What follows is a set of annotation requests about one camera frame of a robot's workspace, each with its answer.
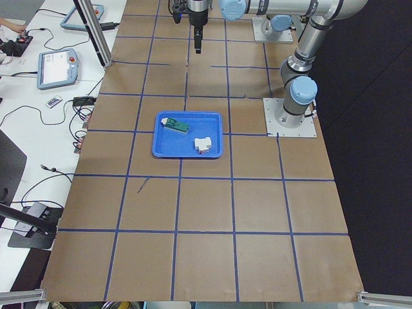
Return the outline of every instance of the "metal pole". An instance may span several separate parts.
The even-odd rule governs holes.
[[[412,308],[412,297],[358,292],[358,302]]]
[[[26,303],[28,301],[44,301],[46,300],[46,292],[41,290],[33,291],[18,291],[0,293],[0,305]]]
[[[73,0],[73,2],[75,3],[80,18],[89,33],[101,65],[103,67],[111,66],[113,60],[111,58],[110,49],[104,38],[102,28],[98,23],[93,5],[90,0]]]

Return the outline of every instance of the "grid of tape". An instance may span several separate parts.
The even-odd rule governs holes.
[[[281,92],[273,63],[293,47],[273,59],[250,20],[245,34],[218,14],[197,56],[167,1],[127,3],[43,283],[49,300],[352,301],[362,290],[321,137],[265,134],[256,98]],[[221,111],[225,154],[154,158],[164,109]]]

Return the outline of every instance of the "metal plate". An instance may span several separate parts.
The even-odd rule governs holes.
[[[262,42],[262,43],[279,43],[279,44],[292,44],[294,39],[290,30],[285,30],[279,37],[272,38],[267,37],[263,34],[261,27],[262,24],[265,22],[266,17],[253,17],[252,24],[253,24],[253,34],[255,37],[255,42]]]
[[[275,119],[275,110],[283,104],[283,98],[264,98],[266,130],[268,136],[276,137],[317,137],[314,120],[312,117],[305,118],[302,125],[296,129],[288,129],[279,124]]]

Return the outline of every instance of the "white plastic part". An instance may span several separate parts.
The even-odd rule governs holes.
[[[195,138],[194,148],[199,151],[199,154],[205,153],[212,148],[212,140],[210,137]]]

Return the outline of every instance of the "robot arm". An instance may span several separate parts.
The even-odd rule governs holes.
[[[276,111],[276,120],[285,127],[300,126],[304,112],[316,94],[316,83],[308,77],[315,54],[322,45],[334,20],[346,19],[362,10],[368,0],[219,0],[220,10],[227,20],[240,19],[244,14],[300,15],[309,17],[297,48],[281,66],[285,101]],[[180,22],[182,14],[189,15],[194,26],[196,53],[201,51],[203,26],[211,0],[173,0],[173,17]]]
[[[221,13],[228,20],[244,14],[288,14],[310,17],[288,65],[295,71],[312,68],[315,54],[331,28],[333,20],[346,19],[359,12],[368,0],[220,0]]]
[[[194,27],[194,49],[201,53],[203,26],[207,24],[209,6],[212,0],[173,0],[173,19],[180,23],[183,14],[189,16],[189,22]]]

